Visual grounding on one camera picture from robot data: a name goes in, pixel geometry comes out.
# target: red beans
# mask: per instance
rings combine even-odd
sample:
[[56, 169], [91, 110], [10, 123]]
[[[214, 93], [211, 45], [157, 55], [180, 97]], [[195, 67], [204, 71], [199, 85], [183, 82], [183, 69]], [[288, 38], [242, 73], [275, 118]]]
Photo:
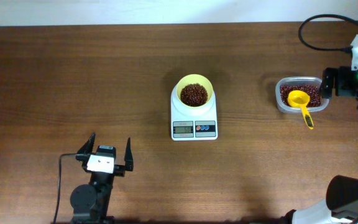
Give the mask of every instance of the red beans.
[[208, 93], [198, 83], [187, 85], [180, 92], [180, 100], [188, 106], [204, 105], [207, 99]]
[[280, 87], [281, 100], [287, 106], [290, 106], [287, 100], [288, 100], [288, 94], [290, 94], [292, 90], [301, 90], [310, 96], [310, 101], [306, 107], [321, 106], [321, 99], [320, 96], [318, 95], [318, 87], [312, 85], [298, 85], [298, 86], [283, 85]]

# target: digital kitchen scale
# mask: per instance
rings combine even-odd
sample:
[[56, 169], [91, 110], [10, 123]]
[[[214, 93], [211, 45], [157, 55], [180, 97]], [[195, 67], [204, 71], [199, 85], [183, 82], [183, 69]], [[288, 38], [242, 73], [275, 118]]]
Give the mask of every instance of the digital kitchen scale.
[[[180, 101], [181, 90], [199, 83], [208, 93], [207, 102], [202, 106], [187, 106]], [[218, 137], [216, 99], [211, 82], [202, 75], [183, 77], [171, 94], [171, 138], [174, 141], [214, 140]]]

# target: clear plastic container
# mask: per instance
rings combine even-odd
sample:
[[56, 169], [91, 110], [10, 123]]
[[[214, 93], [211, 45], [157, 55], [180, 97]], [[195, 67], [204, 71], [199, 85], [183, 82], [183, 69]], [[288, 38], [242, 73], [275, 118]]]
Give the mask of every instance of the clear plastic container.
[[[296, 86], [296, 85], [314, 85], [320, 87], [322, 81], [316, 77], [288, 77], [280, 80], [276, 85], [276, 100], [277, 100], [277, 108], [283, 113], [302, 113], [301, 108], [293, 108], [291, 106], [287, 106], [281, 100], [280, 87], [282, 85], [287, 86]], [[321, 106], [308, 108], [308, 111], [317, 112], [324, 110], [329, 103], [329, 99], [321, 99]]]

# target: wooden table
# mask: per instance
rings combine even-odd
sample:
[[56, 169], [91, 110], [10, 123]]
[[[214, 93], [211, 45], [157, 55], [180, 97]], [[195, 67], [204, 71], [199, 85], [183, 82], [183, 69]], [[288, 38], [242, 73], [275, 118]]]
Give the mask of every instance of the wooden table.
[[[0, 223], [50, 223], [58, 157], [96, 131], [123, 163], [132, 138], [135, 169], [117, 178], [116, 218], [223, 221], [279, 217], [325, 196], [338, 174], [358, 178], [357, 102], [335, 97], [313, 114], [278, 111], [275, 84], [350, 65], [340, 52], [301, 45], [300, 23], [0, 27]], [[305, 28], [312, 44], [350, 44], [343, 22]], [[170, 93], [189, 73], [208, 77], [219, 137], [170, 138]], [[63, 160], [58, 220], [72, 217], [71, 191], [89, 181]]]

